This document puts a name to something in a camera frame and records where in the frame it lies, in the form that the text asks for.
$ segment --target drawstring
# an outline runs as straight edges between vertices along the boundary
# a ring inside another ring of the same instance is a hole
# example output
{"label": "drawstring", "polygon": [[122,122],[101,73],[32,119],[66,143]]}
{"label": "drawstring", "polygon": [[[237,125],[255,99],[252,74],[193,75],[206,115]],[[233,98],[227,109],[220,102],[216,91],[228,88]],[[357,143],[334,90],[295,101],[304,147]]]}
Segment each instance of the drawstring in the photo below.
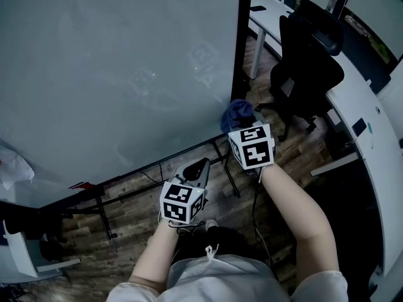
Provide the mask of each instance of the drawstring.
{"label": "drawstring", "polygon": [[207,246],[206,247],[206,253],[207,253],[207,258],[208,261],[210,262],[212,259],[214,259],[214,255],[217,253],[217,251],[219,250],[219,246],[220,244],[217,244],[217,248],[215,250],[213,250],[213,247],[211,246]]}

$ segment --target wooden floor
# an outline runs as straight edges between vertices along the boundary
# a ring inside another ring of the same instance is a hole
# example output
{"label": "wooden floor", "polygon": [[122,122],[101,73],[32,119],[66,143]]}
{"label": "wooden floor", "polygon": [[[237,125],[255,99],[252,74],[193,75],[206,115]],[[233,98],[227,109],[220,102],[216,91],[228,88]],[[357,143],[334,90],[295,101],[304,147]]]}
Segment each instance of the wooden floor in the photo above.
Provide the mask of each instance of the wooden floor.
{"label": "wooden floor", "polygon": [[[244,70],[251,69],[256,40],[248,37]],[[263,50],[258,76],[251,81],[247,99],[253,104],[271,101],[268,92],[270,71],[277,64],[276,59]],[[282,134],[284,124],[275,112],[263,111],[271,124],[274,135]],[[276,140],[275,161],[282,166],[302,187],[312,178],[309,171],[328,162],[329,152],[324,143],[325,124],[316,120],[318,128],[311,134],[305,132],[306,122],[295,118],[287,140],[281,144]],[[225,152],[226,141],[221,139],[219,148]],[[176,168],[190,159],[198,157],[216,158],[212,145],[206,145],[162,164],[164,177],[172,176]],[[212,166],[208,182],[208,204],[200,218],[215,218],[220,225],[236,229],[244,234],[248,243],[264,252],[256,243],[251,210],[256,179],[248,176],[231,158],[229,169],[236,180],[241,197],[233,196],[232,187],[220,163]],[[158,166],[145,171],[151,178],[161,180]],[[106,187],[106,196],[115,198],[151,184],[148,178],[138,173]],[[161,188],[128,199],[117,201],[105,207],[113,232],[118,238],[107,241],[98,215],[74,215],[64,222],[64,245],[66,259],[79,257],[82,264],[69,267],[65,276],[24,285],[27,295],[21,301],[104,301],[110,290],[127,280],[137,259],[145,249],[147,239],[157,226],[159,195]],[[80,205],[90,206],[95,202]],[[282,285],[290,292],[295,289],[295,265],[293,263],[294,241],[279,212],[264,189],[260,188],[256,207],[256,222],[275,262],[275,271]]]}

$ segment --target person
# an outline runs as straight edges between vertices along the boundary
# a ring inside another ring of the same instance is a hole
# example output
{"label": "person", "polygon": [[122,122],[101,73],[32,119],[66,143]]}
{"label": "person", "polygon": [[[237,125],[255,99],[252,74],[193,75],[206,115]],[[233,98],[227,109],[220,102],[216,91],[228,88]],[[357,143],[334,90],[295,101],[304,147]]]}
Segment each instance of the person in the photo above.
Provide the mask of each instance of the person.
{"label": "person", "polygon": [[[115,287],[107,301],[348,301],[334,235],[319,205],[276,164],[263,169],[261,180],[297,241],[298,286],[291,296],[266,264],[219,255],[220,246],[171,266],[179,235],[162,220],[128,282]],[[218,229],[214,222],[207,226],[208,232]]]}

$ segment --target shoe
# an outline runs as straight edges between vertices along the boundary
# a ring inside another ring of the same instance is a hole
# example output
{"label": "shoe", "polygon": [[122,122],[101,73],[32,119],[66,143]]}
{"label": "shoe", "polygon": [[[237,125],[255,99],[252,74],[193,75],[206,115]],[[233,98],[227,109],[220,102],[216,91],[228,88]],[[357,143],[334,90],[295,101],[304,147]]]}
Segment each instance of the shoe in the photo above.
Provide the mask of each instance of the shoe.
{"label": "shoe", "polygon": [[210,227],[214,227],[214,226],[219,227],[219,223],[217,223],[217,221],[215,219],[208,219],[208,220],[206,220],[205,226],[206,226],[206,232],[207,232],[207,230]]}

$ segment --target desk leg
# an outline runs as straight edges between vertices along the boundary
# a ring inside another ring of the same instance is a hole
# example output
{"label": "desk leg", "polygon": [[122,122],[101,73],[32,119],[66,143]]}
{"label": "desk leg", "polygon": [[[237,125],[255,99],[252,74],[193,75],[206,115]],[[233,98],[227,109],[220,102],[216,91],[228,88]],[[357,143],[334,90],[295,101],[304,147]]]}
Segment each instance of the desk leg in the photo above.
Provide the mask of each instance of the desk leg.
{"label": "desk leg", "polygon": [[358,159],[358,155],[357,155],[357,153],[354,152],[352,154],[346,155],[345,157],[343,157],[339,160],[333,161],[330,164],[326,164],[320,168],[312,170],[310,172],[310,175],[312,177],[317,176],[318,174],[322,174],[323,172],[327,172],[327,171],[333,170],[335,168],[341,167],[344,164],[349,164],[350,162],[355,161],[357,159]]}
{"label": "desk leg", "polygon": [[251,68],[251,74],[249,75],[251,79],[255,79],[256,74],[258,73],[260,56],[262,55],[265,38],[266,38],[266,33],[263,31],[262,28],[259,27],[258,40],[256,42],[256,46],[254,48],[254,53],[253,53],[253,63],[252,63],[252,68]]}

